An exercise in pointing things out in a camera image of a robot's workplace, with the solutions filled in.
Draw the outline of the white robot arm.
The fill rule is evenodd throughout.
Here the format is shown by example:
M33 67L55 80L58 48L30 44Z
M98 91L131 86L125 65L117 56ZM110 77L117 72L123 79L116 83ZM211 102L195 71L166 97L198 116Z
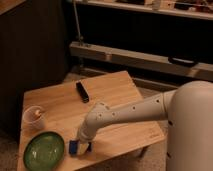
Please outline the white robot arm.
M213 171L213 83L192 81L142 101L110 108L96 104L77 137L87 143L112 124L166 120L166 171Z

